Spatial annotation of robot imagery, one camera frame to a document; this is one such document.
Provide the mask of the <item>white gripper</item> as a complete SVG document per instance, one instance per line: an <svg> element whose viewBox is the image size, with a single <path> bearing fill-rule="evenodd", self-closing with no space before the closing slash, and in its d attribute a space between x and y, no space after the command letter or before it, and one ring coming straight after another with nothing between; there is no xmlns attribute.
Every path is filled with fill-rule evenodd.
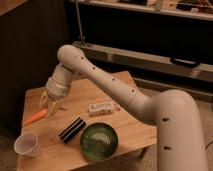
<svg viewBox="0 0 213 171"><path fill-rule="evenodd" d="M74 72L58 64L46 83L46 92L43 92L40 98L39 107L48 106L48 115L53 116L61 107L60 99L66 97L71 89L71 82L74 79Z"/></svg>

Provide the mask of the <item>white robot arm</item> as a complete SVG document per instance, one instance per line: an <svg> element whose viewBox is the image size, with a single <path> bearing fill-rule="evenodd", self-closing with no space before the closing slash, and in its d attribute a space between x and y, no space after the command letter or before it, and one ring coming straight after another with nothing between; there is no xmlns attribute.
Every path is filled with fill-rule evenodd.
<svg viewBox="0 0 213 171"><path fill-rule="evenodd" d="M53 113L73 78L84 75L137 120L157 127L157 171L208 171L200 113L190 94L172 89L150 98L92 64L73 45L61 46L57 58L41 107Z"/></svg>

